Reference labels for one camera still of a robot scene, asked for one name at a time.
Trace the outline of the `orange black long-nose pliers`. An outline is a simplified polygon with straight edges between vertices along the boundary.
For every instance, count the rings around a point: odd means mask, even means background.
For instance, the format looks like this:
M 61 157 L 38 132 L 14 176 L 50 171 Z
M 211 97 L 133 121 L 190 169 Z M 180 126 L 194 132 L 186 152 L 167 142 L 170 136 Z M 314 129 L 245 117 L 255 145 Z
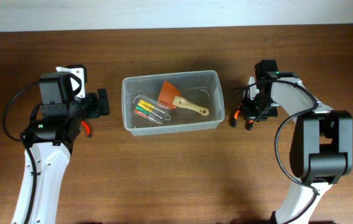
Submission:
M 250 113 L 249 107 L 244 106 L 242 103 L 240 103 L 237 106 L 237 109 L 232 115 L 231 126 L 233 128 L 237 127 L 237 119 L 240 115 L 243 116 L 245 120 L 245 129 L 251 131 L 253 129 L 253 123 L 255 121 L 255 117 Z

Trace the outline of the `red handled cutter pliers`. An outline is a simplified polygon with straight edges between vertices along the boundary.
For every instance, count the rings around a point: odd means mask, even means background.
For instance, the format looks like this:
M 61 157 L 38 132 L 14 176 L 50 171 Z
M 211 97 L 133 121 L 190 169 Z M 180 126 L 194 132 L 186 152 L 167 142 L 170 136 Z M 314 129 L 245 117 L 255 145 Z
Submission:
M 81 125 L 84 127 L 87 138 L 92 137 L 92 130 L 86 121 L 81 121 Z

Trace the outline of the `clear screwdriver set case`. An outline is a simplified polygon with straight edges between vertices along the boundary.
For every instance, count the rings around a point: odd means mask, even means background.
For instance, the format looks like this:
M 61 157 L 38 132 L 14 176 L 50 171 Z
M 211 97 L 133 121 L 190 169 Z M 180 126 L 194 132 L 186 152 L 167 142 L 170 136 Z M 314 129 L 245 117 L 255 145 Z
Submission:
M 138 95 L 133 100 L 133 112 L 137 117 L 159 126 L 171 120 L 170 109 L 146 95 Z

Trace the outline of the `orange scraper wooden handle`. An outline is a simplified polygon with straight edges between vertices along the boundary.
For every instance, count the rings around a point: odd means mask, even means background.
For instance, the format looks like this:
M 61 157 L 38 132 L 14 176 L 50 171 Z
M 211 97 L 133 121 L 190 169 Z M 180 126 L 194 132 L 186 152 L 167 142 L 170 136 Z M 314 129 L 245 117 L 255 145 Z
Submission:
M 182 97 L 180 91 L 170 82 L 164 81 L 159 97 L 158 102 L 163 105 L 166 105 L 169 109 L 176 108 L 185 108 L 188 110 L 195 111 L 202 116 L 209 115 L 209 109 L 206 107 L 198 106 L 189 100 Z

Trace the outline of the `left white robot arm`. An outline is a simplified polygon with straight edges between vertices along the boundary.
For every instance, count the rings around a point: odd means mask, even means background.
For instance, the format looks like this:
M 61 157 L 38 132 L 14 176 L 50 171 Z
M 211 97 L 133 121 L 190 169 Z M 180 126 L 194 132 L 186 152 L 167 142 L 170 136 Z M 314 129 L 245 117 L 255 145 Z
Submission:
M 59 67 L 36 81 L 42 100 L 32 109 L 19 138 L 25 149 L 25 165 L 13 223 L 55 223 L 74 141 L 82 128 L 87 136 L 92 135 L 88 119 L 110 113 L 106 90 L 86 93 L 86 82 L 83 67 Z

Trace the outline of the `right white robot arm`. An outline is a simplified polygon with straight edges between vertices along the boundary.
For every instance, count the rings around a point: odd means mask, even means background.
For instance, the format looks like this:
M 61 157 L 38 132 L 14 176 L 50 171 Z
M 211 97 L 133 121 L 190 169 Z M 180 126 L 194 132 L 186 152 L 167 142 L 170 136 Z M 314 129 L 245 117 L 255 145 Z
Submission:
M 276 131 L 274 151 L 291 185 L 281 207 L 271 214 L 270 223 L 309 223 L 323 195 L 352 170 L 352 116 L 322 103 L 297 74 L 279 71 L 275 60 L 261 60 L 254 70 L 255 76 L 242 88 L 242 100 L 235 112 L 244 117 L 245 128 L 251 130 L 254 123 L 276 117 L 278 108 L 288 114 Z M 290 121 L 295 127 L 288 172 L 278 142 Z

